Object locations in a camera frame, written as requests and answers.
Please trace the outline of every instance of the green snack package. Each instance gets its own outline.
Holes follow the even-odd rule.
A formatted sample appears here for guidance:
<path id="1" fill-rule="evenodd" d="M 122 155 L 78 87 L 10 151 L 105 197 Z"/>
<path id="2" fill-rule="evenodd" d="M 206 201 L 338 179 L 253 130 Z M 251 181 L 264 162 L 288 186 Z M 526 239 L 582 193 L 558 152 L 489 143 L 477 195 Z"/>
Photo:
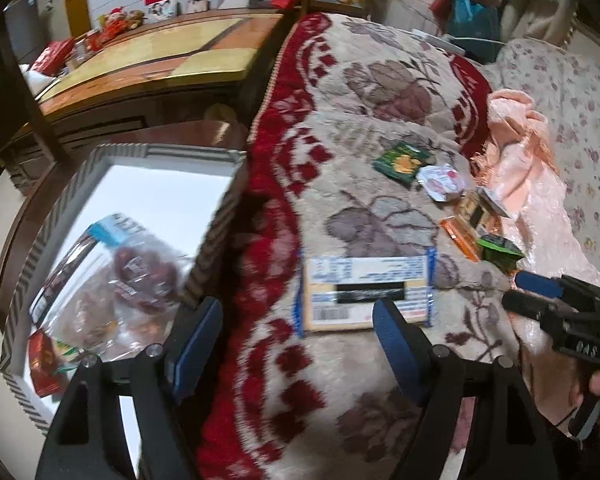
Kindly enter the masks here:
<path id="1" fill-rule="evenodd" d="M 503 236 L 486 234 L 477 243 L 482 248 L 482 259 L 491 262 L 505 274 L 516 270 L 516 262 L 525 257 L 515 243 Z"/>
<path id="2" fill-rule="evenodd" d="M 399 142 L 374 161 L 374 169 L 403 184 L 410 183 L 418 170 L 435 161 L 435 157 L 406 142 Z"/>

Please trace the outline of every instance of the blue gripper pad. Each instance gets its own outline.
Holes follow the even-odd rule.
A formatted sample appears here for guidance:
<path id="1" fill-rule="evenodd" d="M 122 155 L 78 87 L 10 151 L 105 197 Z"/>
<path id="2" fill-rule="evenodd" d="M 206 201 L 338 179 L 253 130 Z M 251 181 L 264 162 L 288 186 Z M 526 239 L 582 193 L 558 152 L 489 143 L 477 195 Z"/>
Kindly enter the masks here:
<path id="1" fill-rule="evenodd" d="M 193 395 L 222 329 L 222 304 L 214 300 L 176 362 L 171 393 L 178 404 Z"/>
<path id="2" fill-rule="evenodd" d="M 419 327 L 404 320 L 391 300 L 374 303 L 372 320 L 400 390 L 423 406 L 429 397 L 433 373 L 429 339 Z"/>
<path id="3" fill-rule="evenodd" d="M 516 274 L 515 282 L 520 288 L 540 294 L 546 298 L 560 298 L 564 291 L 557 280 L 527 272 L 526 270 L 521 270 Z"/>

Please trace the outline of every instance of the barcode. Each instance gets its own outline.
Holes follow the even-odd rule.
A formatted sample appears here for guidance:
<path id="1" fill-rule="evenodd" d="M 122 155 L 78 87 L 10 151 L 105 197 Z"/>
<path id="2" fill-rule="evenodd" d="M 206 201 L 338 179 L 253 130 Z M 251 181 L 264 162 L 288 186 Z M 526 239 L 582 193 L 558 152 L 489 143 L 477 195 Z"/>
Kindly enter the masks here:
<path id="1" fill-rule="evenodd" d="M 348 308 L 314 307 L 314 321 L 349 319 Z"/>

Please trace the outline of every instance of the floor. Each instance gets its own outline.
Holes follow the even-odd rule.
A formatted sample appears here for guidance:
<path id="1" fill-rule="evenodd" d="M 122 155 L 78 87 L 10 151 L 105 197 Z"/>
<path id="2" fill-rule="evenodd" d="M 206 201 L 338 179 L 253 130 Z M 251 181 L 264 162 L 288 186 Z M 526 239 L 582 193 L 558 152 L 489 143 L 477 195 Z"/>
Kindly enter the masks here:
<path id="1" fill-rule="evenodd" d="M 576 32 L 568 49 L 600 63 L 600 47 Z M 7 173 L 0 176 L 0 252 L 23 197 Z M 42 450 L 42 434 L 20 409 L 0 375 L 0 459 L 16 480 L 33 480 Z"/>

